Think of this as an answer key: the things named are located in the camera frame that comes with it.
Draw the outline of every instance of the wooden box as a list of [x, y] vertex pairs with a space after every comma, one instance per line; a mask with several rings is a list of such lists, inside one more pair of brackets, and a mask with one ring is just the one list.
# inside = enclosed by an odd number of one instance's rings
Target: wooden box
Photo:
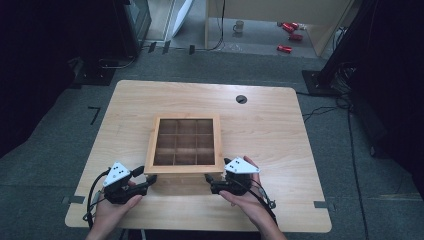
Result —
[[220, 179], [224, 171], [218, 114], [160, 114], [154, 119], [145, 175], [157, 175], [152, 186], [207, 184], [204, 174]]

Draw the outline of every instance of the hand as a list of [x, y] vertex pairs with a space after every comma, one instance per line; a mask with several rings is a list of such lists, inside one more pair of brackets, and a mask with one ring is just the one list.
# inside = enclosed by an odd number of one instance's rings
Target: hand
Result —
[[[244, 156], [243, 159], [258, 167], [252, 159]], [[256, 195], [262, 196], [259, 193], [260, 178], [258, 173], [251, 174], [252, 187], [250, 188]], [[268, 214], [261, 203], [253, 196], [250, 192], [246, 192], [243, 196], [236, 196], [227, 191], [220, 191], [221, 195], [225, 200], [231, 203], [231, 206], [239, 206], [241, 210], [249, 217], [250, 221], [258, 228], [262, 235], [262, 239], [286, 239], [284, 234], [280, 231], [278, 226], [275, 224], [272, 217]]]
[[[134, 186], [135, 183], [129, 181], [128, 185]], [[128, 200], [127, 203], [120, 205], [112, 204], [108, 200], [102, 200], [104, 195], [100, 194], [99, 201], [101, 202], [96, 207], [94, 225], [86, 239], [106, 239], [127, 212], [137, 205], [142, 198], [143, 196], [136, 195]]]

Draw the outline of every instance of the gray carpet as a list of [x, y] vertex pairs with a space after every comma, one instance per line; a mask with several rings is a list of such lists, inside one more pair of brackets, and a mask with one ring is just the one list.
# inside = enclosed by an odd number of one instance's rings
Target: gray carpet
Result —
[[[0, 159], [0, 239], [85, 237], [87, 229], [65, 225], [68, 206], [62, 199], [75, 191], [119, 80], [284, 86], [306, 92], [301, 70], [324, 65], [322, 59], [201, 51], [189, 55], [188, 50], [162, 54], [158, 48], [150, 54], [143, 51], [132, 65], [117, 70], [109, 87], [67, 89], [30, 139]], [[336, 105], [334, 98], [298, 98], [304, 114]], [[93, 124], [96, 110], [89, 107], [101, 108]], [[424, 204], [410, 175], [391, 159], [371, 158], [360, 120], [354, 114], [349, 118], [369, 239], [422, 239]], [[287, 233], [289, 239], [365, 239], [347, 119], [347, 111], [337, 109], [305, 123], [333, 228], [325, 234]], [[213, 238], [214, 233], [207, 235]], [[147, 239], [176, 239], [170, 236], [155, 232]], [[197, 236], [205, 239], [204, 234]]]

